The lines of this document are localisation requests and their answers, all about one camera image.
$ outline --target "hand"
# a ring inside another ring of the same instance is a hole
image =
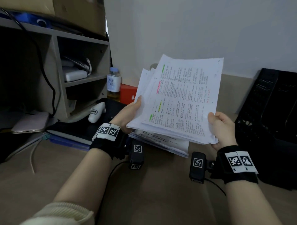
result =
[[[138,97],[137,102],[131,102],[129,105],[125,106],[111,121],[110,123],[118,125],[121,127],[121,130],[129,134],[133,129],[126,128],[127,123],[129,123],[136,114],[136,111],[141,105],[141,95]]]
[[[230,145],[238,145],[235,139],[235,123],[222,112],[212,112],[208,114],[208,122],[212,125],[212,133],[219,142],[211,145],[215,150]]]

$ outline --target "bottle label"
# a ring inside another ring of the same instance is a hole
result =
[[[107,75],[107,90],[111,92],[119,92],[121,87],[121,77]]]

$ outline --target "smartphone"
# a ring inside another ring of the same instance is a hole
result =
[[[48,112],[32,112],[24,115],[11,129],[13,134],[34,133],[45,130]]]

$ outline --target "plastic bottle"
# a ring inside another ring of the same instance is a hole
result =
[[[110,74],[107,75],[107,98],[120,101],[121,75],[115,67],[110,68]]]

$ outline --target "cardboard box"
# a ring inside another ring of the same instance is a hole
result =
[[[131,102],[134,102],[135,100],[135,95],[137,92],[137,88],[126,85],[126,84],[121,84],[121,93],[120,93],[120,102],[124,103],[126,105],[129,105]]]
[[[67,21],[105,36],[103,0],[0,0],[0,7]]]

